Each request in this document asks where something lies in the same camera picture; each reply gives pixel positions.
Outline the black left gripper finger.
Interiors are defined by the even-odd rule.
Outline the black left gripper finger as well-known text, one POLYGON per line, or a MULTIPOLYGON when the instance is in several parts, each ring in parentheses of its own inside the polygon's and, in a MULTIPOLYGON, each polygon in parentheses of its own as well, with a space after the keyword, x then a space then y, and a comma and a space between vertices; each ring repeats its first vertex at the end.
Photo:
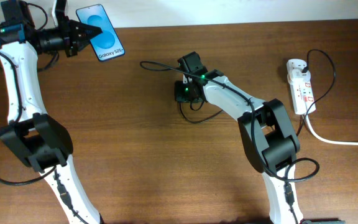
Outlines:
POLYGON ((94 37, 102 34, 103 31, 100 27, 91 26, 78 21, 70 20, 70 40, 76 41, 90 41, 94 37))
POLYGON ((72 42, 72 49, 71 52, 73 54, 77 54, 78 52, 81 52, 83 49, 85 49, 90 44, 90 41, 84 40, 84 41, 73 41, 72 42))

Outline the blue Samsung Galaxy smartphone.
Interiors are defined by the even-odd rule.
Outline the blue Samsung Galaxy smartphone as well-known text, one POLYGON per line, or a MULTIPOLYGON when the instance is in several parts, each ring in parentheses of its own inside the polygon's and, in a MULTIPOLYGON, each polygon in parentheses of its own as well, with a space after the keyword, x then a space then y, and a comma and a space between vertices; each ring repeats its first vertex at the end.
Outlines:
POLYGON ((100 62, 122 57, 126 51, 101 4, 82 7, 76 10, 80 22, 99 27, 102 33, 90 40, 91 46, 100 62))

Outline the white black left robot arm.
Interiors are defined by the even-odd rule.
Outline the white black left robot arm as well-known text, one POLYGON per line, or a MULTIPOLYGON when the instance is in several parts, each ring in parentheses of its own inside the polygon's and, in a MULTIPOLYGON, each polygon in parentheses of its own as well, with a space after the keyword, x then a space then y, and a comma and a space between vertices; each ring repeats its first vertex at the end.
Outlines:
POLYGON ((37 67, 40 54, 58 58, 76 56, 101 33, 99 27, 68 18, 67 2, 52 7, 54 28, 36 28, 29 3, 1 2, 0 61, 9 97, 8 125, 0 129, 0 140, 26 167, 39 177, 22 182, 0 178, 12 186, 45 180, 51 187, 70 223, 103 223, 76 174, 73 143, 67 129, 48 115, 43 103, 37 67))

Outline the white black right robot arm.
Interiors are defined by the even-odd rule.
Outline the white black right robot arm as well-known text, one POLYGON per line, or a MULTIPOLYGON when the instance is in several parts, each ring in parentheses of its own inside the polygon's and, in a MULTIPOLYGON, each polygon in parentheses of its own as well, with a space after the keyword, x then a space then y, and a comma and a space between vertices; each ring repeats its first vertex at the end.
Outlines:
POLYGON ((264 179, 271 222, 301 222, 295 189, 300 142, 283 103, 250 96, 223 72, 208 70, 196 52, 182 56, 178 64, 184 78, 175 85, 176 101, 210 103, 236 120, 245 155, 264 179))

